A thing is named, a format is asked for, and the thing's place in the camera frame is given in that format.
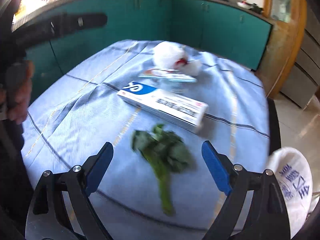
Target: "metal screw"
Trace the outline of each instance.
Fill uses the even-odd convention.
[[[80,17],[80,18],[78,18],[78,25],[80,26],[80,27],[82,27],[83,26],[83,20],[82,20],[82,18]]]
[[[81,171],[81,166],[76,165],[76,166],[74,166],[74,167],[72,168],[72,170],[73,170],[74,172]]]
[[[269,176],[272,176],[273,175],[273,171],[269,170],[269,169],[266,169],[266,174],[269,175]]]
[[[53,26],[53,23],[51,22],[51,32],[52,32],[52,34],[54,35],[54,26]]]
[[[45,177],[48,177],[49,175],[50,175],[50,171],[44,171],[44,173],[42,173],[43,174],[43,176],[45,176]]]
[[[240,164],[236,164],[233,166],[233,168],[236,170],[236,171],[242,171],[242,166]]]

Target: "cabinet door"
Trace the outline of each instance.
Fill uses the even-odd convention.
[[[201,49],[233,59],[234,47],[240,42],[234,36],[239,24],[235,10],[219,3],[205,3]]]
[[[172,0],[171,41],[200,48],[203,0]]]
[[[135,40],[169,40],[172,0],[134,0]]]
[[[232,60],[256,70],[259,66],[268,42],[271,24],[246,12],[236,12],[236,44],[232,51]]]
[[[114,42],[135,39],[137,33],[133,0],[76,0],[54,11],[70,14],[104,12],[108,16],[107,25],[102,28],[82,30],[52,41],[64,73]]]
[[[271,24],[242,10],[219,3],[205,6],[201,49],[256,70]]]
[[[49,42],[37,45],[26,51],[26,59],[32,60],[35,73],[32,78],[31,103],[48,87],[62,77]]]

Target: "blue tablecloth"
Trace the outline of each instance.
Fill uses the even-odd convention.
[[[224,201],[201,156],[205,140],[249,171],[262,172],[268,157],[268,106],[259,79],[230,60],[186,47],[190,59],[203,65],[198,82],[188,84],[184,95],[209,108],[197,135],[166,125],[183,138],[196,167],[172,175],[176,214],[163,214],[156,178],[131,150],[130,137],[134,130],[166,122],[116,95],[130,81],[149,84],[138,76],[153,66],[153,47],[160,42],[119,41],[96,53],[34,101],[23,123],[22,156],[33,187],[43,171],[68,171],[97,154],[106,141],[113,144],[113,160],[90,200],[114,239],[202,238]],[[248,194],[235,230],[243,227],[250,200]],[[66,202],[71,222],[81,232]]]

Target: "person's arm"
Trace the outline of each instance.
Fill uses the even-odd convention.
[[[16,106],[12,109],[9,109],[7,112],[7,118],[11,121],[15,121],[16,124],[21,124],[28,114],[28,106],[31,97],[32,82],[31,78],[34,73],[34,65],[31,61],[28,61],[26,68],[26,79],[19,87],[14,97]],[[0,89],[0,104],[6,101],[6,91]]]

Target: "vegetable leaf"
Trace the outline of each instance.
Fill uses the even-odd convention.
[[[152,134],[134,131],[131,148],[139,151],[152,167],[158,179],[162,210],[171,216],[174,208],[170,197],[170,171],[182,172],[191,164],[192,158],[181,137],[173,131],[164,131],[163,127],[164,124],[155,125]]]

